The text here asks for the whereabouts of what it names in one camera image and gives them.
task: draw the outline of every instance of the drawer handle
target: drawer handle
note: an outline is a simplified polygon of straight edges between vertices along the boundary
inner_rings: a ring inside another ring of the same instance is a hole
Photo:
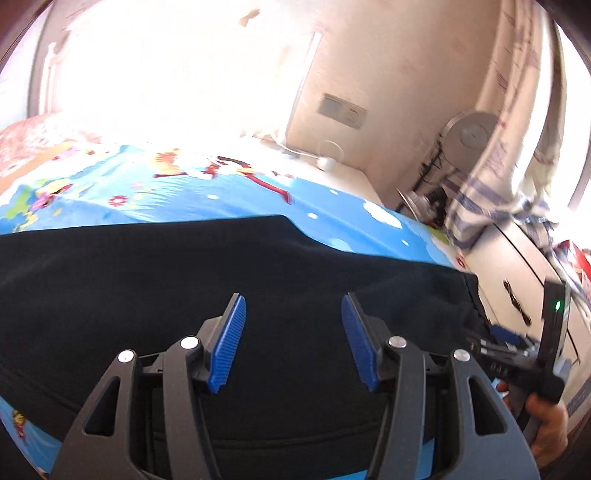
[[[511,288],[511,284],[509,283],[509,281],[503,280],[503,286],[505,287],[505,290],[509,294],[509,298],[511,299],[511,303],[519,311],[519,313],[521,313],[521,318],[523,318],[524,323],[528,327],[531,326],[531,318],[529,315],[526,314],[526,312],[523,311],[523,308],[521,308],[521,305],[519,304],[519,300],[517,300],[515,293],[513,293],[513,288]]]

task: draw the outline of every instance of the human hand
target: human hand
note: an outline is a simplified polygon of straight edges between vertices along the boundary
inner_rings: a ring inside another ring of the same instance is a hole
[[[500,382],[496,389],[499,392],[507,392],[509,391],[509,385]],[[509,396],[503,398],[503,401],[513,411],[509,403]],[[534,455],[538,467],[543,468],[562,455],[569,444],[567,436],[569,414],[562,400],[554,405],[536,393],[532,393],[527,397],[525,409],[530,415],[542,422],[534,443],[531,444],[531,453]]]

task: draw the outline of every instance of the cartoon bedsheet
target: cartoon bedsheet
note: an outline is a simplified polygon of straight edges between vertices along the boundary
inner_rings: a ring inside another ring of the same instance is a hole
[[[434,232],[372,202],[239,159],[178,149],[76,144],[0,195],[1,234],[258,215],[285,215],[343,251],[453,267]],[[37,471],[50,472],[60,442],[1,398],[0,420]]]

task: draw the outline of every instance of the wall outlet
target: wall outlet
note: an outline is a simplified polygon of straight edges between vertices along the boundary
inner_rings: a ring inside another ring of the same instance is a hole
[[[359,130],[365,122],[368,111],[342,98],[325,93],[318,107],[318,113],[337,120],[347,127]]]

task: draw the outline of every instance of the beige wall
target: beige wall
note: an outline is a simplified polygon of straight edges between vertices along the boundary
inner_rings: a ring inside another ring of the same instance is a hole
[[[343,0],[327,9],[289,146],[313,152],[322,140],[337,142],[345,163],[395,206],[394,187],[412,185],[443,125],[475,106],[499,7],[500,0]],[[361,130],[317,114],[324,93],[367,109]]]

